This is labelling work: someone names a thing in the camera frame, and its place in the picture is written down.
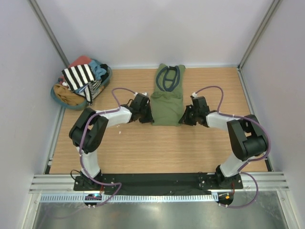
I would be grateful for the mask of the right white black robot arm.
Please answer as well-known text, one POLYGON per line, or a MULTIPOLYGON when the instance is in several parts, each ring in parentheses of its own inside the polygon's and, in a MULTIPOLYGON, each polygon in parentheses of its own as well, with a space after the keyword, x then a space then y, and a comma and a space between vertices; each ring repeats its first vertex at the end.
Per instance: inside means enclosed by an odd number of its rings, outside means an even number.
POLYGON ((200 124, 208 128, 227 131, 232 149, 231 155, 220 164, 214 175, 217 187, 231 188, 239 172, 253 159, 269 148, 267 134, 259 125, 255 115, 234 116, 211 111, 206 98, 191 96, 192 104, 179 120, 180 124, 194 126, 200 124))

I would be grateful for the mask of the right aluminium corner post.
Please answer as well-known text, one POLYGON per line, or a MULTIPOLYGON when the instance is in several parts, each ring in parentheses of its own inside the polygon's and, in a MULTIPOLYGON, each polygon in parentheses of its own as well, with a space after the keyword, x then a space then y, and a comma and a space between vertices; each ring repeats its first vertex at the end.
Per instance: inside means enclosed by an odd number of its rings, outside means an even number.
POLYGON ((257 43, 259 42, 260 38, 262 37, 264 31, 266 30, 266 28, 268 27, 272 17, 274 16, 274 14, 276 13, 277 9, 279 8, 279 6, 281 5, 282 0, 273 0, 270 4, 270 6, 268 7, 266 13, 263 16, 263 19, 261 20, 257 30, 254 33, 253 38, 251 39, 240 63, 238 64, 237 70, 238 72, 241 72, 243 66, 245 65, 245 63, 247 62, 248 58, 250 57, 253 49, 255 48, 255 46, 257 45, 257 43))

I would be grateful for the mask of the aluminium front rail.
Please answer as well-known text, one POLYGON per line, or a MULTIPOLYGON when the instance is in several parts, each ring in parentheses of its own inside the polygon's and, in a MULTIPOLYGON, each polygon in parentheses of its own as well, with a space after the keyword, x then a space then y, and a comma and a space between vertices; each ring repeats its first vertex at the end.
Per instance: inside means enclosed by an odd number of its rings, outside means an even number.
POLYGON ((282 172, 253 172, 239 174, 220 182, 213 173, 167 174, 104 174, 96 184, 80 175, 35 175, 31 193, 105 191, 108 195, 121 183, 121 195, 167 195, 170 192, 201 192, 220 190, 287 190, 288 183, 282 172))

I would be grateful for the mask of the red garment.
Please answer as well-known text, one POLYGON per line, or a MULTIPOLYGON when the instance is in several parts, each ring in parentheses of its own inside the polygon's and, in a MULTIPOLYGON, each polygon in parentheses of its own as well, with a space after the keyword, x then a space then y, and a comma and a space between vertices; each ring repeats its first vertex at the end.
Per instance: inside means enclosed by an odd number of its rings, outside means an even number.
POLYGON ((92 59, 86 55, 82 55, 78 57, 74 62, 72 62, 69 67, 74 67, 77 65, 82 65, 82 64, 89 64, 92 61, 92 59))

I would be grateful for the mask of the green motorcycle tank top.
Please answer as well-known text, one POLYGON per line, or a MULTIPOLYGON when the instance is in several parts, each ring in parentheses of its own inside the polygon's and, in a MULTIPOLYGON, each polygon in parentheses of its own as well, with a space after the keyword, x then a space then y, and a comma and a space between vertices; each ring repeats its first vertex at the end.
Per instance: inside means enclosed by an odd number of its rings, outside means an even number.
POLYGON ((150 97, 154 126, 179 126, 184 114, 183 76, 184 65, 160 64, 150 97))

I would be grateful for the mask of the teal laundry basket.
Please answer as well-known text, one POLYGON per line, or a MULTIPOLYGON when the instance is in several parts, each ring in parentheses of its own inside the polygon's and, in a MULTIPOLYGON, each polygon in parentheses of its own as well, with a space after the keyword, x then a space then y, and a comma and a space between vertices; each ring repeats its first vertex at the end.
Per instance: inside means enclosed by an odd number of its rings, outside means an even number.
POLYGON ((108 86, 111 68, 81 56, 62 70, 62 76, 51 88, 51 97, 61 106, 71 110, 83 110, 108 86))

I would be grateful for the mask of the black white striped top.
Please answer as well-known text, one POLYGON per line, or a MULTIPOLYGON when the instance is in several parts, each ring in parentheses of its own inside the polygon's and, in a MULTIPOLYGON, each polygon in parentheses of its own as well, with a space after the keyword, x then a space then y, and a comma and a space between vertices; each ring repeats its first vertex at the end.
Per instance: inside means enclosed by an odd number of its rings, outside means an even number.
POLYGON ((73 92, 96 80, 88 64, 66 68, 62 70, 62 75, 70 90, 73 92))

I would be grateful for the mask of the narrow striped garment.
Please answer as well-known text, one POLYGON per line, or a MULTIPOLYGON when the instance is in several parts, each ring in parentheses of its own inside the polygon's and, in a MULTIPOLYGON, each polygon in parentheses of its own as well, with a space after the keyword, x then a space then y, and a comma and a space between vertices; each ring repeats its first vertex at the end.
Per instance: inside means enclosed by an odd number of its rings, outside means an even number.
POLYGON ((98 92, 101 85, 101 81, 90 82, 82 89, 79 95, 86 99, 88 105, 92 105, 93 100, 96 97, 96 93, 98 92))

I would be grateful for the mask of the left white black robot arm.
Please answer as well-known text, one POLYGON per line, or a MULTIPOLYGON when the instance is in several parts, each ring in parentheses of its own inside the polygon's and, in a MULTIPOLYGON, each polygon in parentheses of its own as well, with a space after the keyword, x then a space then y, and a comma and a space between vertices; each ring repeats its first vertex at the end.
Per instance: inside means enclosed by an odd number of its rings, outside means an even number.
POLYGON ((102 143, 106 129, 135 121, 142 124, 153 122, 147 93, 136 93, 127 104, 115 109, 83 110, 69 132, 69 138, 79 151, 81 163, 80 175, 74 179, 74 190, 95 191, 102 186, 102 171, 98 164, 97 149, 102 143))

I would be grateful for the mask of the left aluminium corner post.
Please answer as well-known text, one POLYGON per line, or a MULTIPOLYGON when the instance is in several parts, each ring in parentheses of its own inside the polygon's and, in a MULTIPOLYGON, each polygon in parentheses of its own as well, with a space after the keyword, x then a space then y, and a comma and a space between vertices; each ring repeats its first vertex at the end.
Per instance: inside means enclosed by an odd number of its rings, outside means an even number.
POLYGON ((46 17, 44 16, 38 2, 36 0, 28 0, 32 10, 34 11, 37 19, 41 23, 42 28, 44 29, 45 33, 47 34, 48 38, 50 39, 53 47, 55 48, 57 54, 59 55, 60 59, 62 60, 63 64, 68 67, 70 65, 61 45, 59 44, 55 34, 51 26, 49 25, 46 17))

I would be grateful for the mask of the teal blue garment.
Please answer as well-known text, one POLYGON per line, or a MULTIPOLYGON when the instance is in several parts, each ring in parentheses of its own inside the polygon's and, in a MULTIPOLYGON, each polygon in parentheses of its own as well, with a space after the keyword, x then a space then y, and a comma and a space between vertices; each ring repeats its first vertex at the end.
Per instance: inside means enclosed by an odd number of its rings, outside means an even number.
POLYGON ((89 63, 92 72, 95 75, 95 79, 98 81, 105 80, 108 76, 108 65, 99 62, 98 60, 92 59, 89 63))

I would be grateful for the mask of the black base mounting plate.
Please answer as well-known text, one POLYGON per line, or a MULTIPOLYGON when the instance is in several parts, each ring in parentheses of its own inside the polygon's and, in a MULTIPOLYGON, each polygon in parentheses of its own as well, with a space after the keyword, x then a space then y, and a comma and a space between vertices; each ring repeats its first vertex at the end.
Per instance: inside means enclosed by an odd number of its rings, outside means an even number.
POLYGON ((205 195, 212 190, 243 189, 241 176, 221 180, 213 173, 103 174, 101 183, 121 183, 118 195, 188 196, 205 195))

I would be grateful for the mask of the aluminium corner post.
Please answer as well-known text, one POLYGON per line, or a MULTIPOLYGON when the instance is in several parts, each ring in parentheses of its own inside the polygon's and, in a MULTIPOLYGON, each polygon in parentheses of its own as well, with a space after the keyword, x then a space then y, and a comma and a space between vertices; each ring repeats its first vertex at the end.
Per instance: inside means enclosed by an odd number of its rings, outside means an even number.
POLYGON ((45 33, 47 34, 48 38, 50 39, 53 47, 55 48, 57 54, 59 55, 60 59, 62 60, 63 64, 68 67, 70 65, 61 45, 59 44, 55 34, 51 26, 49 25, 46 17, 44 16, 38 2, 36 0, 28 0, 32 10, 34 11, 37 19, 41 23, 42 28, 44 29, 45 33))
POLYGON ((279 6, 281 5, 282 0, 273 0, 270 4, 270 6, 268 7, 266 13, 263 16, 263 19, 261 20, 257 30, 254 33, 253 38, 251 39, 240 63, 238 64, 237 70, 238 72, 241 72, 243 66, 245 65, 245 63, 247 62, 248 58, 250 57, 253 49, 255 48, 255 46, 257 45, 257 43, 259 42, 260 38, 262 37, 264 31, 266 30, 266 28, 268 27, 272 17, 274 16, 274 14, 276 13, 277 9, 279 8, 279 6))

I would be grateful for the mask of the mustard yellow garment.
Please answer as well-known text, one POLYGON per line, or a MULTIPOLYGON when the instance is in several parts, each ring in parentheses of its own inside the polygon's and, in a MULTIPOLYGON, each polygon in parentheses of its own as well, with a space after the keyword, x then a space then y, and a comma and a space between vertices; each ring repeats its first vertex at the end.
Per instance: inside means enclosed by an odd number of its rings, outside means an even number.
POLYGON ((67 87, 61 84, 55 84, 53 86, 53 91, 55 96, 67 105, 77 106, 85 102, 85 99, 82 96, 71 92, 67 87))

